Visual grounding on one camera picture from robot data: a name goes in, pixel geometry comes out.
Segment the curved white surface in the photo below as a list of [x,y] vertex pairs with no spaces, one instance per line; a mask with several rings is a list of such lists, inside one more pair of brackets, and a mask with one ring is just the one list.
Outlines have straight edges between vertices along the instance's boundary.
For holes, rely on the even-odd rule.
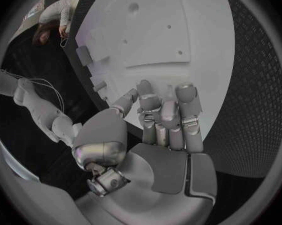
[[[228,0],[96,0],[76,35],[93,59],[98,94],[111,105],[142,79],[162,98],[190,81],[197,88],[204,139],[226,96],[235,34]],[[141,128],[138,102],[125,118]]]

